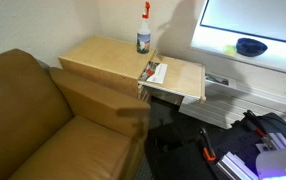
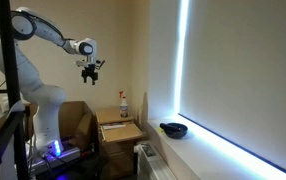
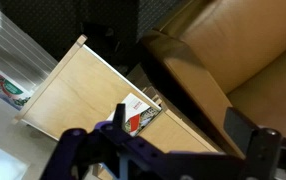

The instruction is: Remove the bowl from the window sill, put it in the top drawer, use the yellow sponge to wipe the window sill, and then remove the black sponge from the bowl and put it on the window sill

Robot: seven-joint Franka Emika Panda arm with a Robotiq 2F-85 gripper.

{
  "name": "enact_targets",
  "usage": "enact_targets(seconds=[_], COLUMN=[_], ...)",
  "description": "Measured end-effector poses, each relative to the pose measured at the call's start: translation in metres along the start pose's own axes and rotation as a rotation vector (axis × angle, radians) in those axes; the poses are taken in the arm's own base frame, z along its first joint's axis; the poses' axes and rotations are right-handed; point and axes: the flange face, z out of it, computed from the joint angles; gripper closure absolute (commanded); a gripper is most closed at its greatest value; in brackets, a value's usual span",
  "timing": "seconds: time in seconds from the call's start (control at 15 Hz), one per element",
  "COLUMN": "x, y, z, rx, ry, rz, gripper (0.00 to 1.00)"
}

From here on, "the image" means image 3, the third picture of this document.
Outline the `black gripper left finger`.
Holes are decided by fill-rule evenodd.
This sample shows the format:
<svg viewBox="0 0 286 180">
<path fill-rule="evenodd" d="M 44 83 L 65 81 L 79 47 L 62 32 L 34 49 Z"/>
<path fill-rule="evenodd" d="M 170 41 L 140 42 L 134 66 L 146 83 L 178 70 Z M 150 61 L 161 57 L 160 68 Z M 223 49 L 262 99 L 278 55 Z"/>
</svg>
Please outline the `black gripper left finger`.
<svg viewBox="0 0 286 180">
<path fill-rule="evenodd" d="M 116 106 L 116 110 L 114 112 L 113 124 L 121 129 L 124 129 L 125 120 L 126 120 L 126 105 L 123 103 L 119 103 Z"/>
</svg>

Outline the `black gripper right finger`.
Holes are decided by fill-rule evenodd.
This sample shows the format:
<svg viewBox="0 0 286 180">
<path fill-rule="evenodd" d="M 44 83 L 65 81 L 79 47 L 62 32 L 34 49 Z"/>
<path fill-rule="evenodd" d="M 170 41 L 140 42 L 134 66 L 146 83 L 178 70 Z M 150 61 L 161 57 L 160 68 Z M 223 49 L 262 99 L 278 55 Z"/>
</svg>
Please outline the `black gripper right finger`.
<svg viewBox="0 0 286 180">
<path fill-rule="evenodd" d="M 259 127 L 234 107 L 228 107 L 224 120 L 224 130 L 245 155 L 252 154 Z"/>
</svg>

